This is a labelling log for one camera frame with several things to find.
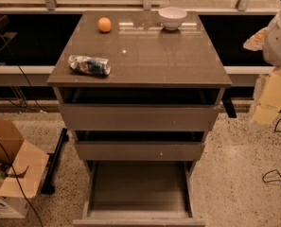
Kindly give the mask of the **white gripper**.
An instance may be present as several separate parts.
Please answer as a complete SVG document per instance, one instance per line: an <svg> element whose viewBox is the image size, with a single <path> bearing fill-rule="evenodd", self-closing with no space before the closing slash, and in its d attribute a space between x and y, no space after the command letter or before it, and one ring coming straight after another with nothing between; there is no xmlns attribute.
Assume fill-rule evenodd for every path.
<svg viewBox="0 0 281 227"><path fill-rule="evenodd" d="M268 29L263 27L245 41L243 47L251 51L263 49ZM261 96L257 101L253 121L258 125L270 125L281 111L281 69L273 70L267 76Z"/></svg>

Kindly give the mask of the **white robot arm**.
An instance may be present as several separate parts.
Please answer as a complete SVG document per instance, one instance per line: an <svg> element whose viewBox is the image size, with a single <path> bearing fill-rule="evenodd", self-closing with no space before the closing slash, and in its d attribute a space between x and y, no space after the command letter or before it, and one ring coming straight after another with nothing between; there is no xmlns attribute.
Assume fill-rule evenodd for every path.
<svg viewBox="0 0 281 227"><path fill-rule="evenodd" d="M273 66L258 97L252 120L261 126L270 125L281 111L281 9L269 24L250 37L243 47L263 52L265 62Z"/></svg>

